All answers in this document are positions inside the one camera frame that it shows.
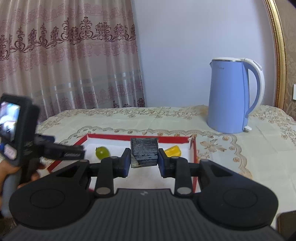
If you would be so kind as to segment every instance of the wall outlet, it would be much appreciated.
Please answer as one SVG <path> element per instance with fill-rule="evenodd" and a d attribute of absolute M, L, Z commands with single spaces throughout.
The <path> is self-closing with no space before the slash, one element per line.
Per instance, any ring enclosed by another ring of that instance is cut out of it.
<path fill-rule="evenodd" d="M 296 84 L 293 85 L 293 100 L 296 100 Z"/>

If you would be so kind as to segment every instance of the green grape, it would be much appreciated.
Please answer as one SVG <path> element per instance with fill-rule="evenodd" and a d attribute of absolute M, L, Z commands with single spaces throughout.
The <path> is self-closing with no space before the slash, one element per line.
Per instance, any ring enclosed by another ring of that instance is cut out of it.
<path fill-rule="evenodd" d="M 99 158 L 100 160 L 109 156 L 110 156 L 110 152 L 106 147 L 100 146 L 96 148 L 96 157 Z"/>

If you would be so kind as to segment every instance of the white tray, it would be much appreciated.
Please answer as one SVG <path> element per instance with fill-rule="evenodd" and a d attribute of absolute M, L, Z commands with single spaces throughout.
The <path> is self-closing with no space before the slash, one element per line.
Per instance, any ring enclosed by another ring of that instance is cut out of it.
<path fill-rule="evenodd" d="M 95 149 L 99 146 L 105 146 L 111 156 L 121 156 L 125 148 L 130 148 L 130 138 L 143 138 L 143 136 L 125 136 L 125 135 L 103 135 L 103 134 L 87 134 L 82 137 L 76 145 L 83 145 L 86 150 L 85 159 L 90 163 L 97 163 L 100 160 L 95 155 Z M 189 162 L 197 162 L 195 137 L 157 137 L 158 147 L 168 149 L 174 145 L 178 145 L 181 149 L 181 157 L 186 158 Z M 52 172 L 59 170 L 76 161 L 56 161 L 52 164 Z M 195 192 L 199 192 L 200 188 L 197 178 L 193 178 L 193 187 Z M 96 177 L 91 178 L 89 188 L 94 189 Z M 161 189 L 170 188 L 174 191 L 174 178 L 162 178 L 158 166 L 130 168 L 128 177 L 114 179 L 114 191 L 118 188 L 131 189 Z"/>

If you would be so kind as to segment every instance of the logo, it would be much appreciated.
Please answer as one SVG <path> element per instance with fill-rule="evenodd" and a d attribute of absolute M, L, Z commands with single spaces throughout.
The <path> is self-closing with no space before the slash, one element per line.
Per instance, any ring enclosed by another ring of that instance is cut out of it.
<path fill-rule="evenodd" d="M 24 147 L 31 147 L 33 146 L 33 141 L 27 141 L 24 145 Z"/>
<path fill-rule="evenodd" d="M 65 153 L 64 157 L 78 157 L 80 154 L 78 153 Z"/>
<path fill-rule="evenodd" d="M 141 192 L 140 194 L 141 194 L 142 196 L 145 196 L 145 195 L 148 194 L 148 192 L 144 191 L 144 192 Z"/>

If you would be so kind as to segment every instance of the white kettle handle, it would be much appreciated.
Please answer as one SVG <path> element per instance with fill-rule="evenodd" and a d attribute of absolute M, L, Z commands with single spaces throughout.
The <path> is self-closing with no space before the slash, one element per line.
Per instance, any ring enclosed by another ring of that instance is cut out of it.
<path fill-rule="evenodd" d="M 264 81 L 264 75 L 263 75 L 261 65 L 259 65 L 254 60 L 251 60 L 249 58 L 239 58 L 239 59 L 248 63 L 249 65 L 251 65 L 251 67 L 254 68 L 255 71 L 252 68 L 250 68 L 250 70 L 252 70 L 254 72 L 254 74 L 256 76 L 256 80 L 257 80 L 257 96 L 256 96 L 256 99 L 255 99 L 253 105 L 246 112 L 246 117 L 248 117 L 248 115 L 253 113 L 261 105 L 261 102 L 262 102 L 263 96 L 264 96 L 265 81 Z"/>

